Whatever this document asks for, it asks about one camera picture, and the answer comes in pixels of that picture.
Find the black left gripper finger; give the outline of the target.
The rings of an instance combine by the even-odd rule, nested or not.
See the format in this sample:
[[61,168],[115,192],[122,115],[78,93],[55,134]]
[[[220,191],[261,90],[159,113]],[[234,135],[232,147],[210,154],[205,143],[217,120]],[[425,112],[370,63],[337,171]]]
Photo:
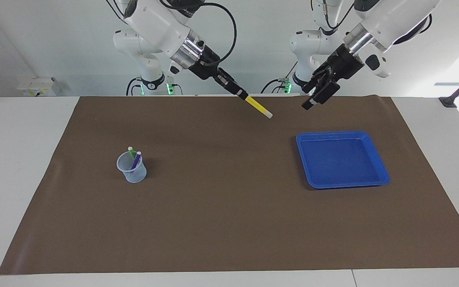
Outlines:
[[334,68],[329,64],[321,64],[312,75],[312,80],[315,82],[315,86],[312,89],[312,93],[322,89],[326,84],[333,80]]
[[306,93],[308,99],[301,104],[301,107],[309,110],[315,105],[322,105],[335,95],[340,88],[340,85],[335,81],[329,81],[323,84],[322,87],[314,87]]

